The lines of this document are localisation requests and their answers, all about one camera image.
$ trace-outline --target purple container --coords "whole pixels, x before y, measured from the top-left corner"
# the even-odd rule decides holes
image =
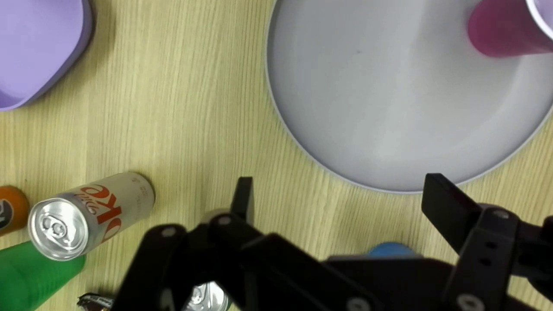
[[[51,88],[85,50],[91,32],[88,0],[1,0],[0,111]]]
[[[472,45],[491,57],[553,52],[553,0],[482,0],[468,21]]]

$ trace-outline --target gray plate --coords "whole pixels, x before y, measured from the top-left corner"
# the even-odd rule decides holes
[[[463,183],[518,151],[547,119],[553,56],[491,59],[459,0],[279,0],[267,79],[282,121],[315,161],[357,185]]]

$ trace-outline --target pink cup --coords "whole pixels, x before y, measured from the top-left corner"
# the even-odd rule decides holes
[[[468,36],[482,54],[503,58],[553,52],[553,0],[482,0]]]

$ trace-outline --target wooden table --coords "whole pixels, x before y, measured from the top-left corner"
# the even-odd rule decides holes
[[[254,176],[255,225],[317,258],[398,241],[455,260],[421,213],[420,195],[344,182],[288,136],[265,84],[273,1],[92,2],[96,33],[81,60],[36,104],[0,113],[0,184],[37,202],[136,170],[153,181],[158,201],[149,219],[91,252],[84,271],[40,310],[76,310],[87,291],[115,292],[148,228],[193,228],[204,212],[229,205],[244,175]],[[506,165],[463,190],[540,224],[553,214],[552,128],[548,122]],[[28,239],[15,232],[0,238],[0,248]],[[510,291],[553,308],[522,279]]]

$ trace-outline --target orange cup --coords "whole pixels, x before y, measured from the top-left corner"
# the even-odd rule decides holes
[[[29,201],[21,190],[0,186],[0,236],[25,227],[28,216]]]

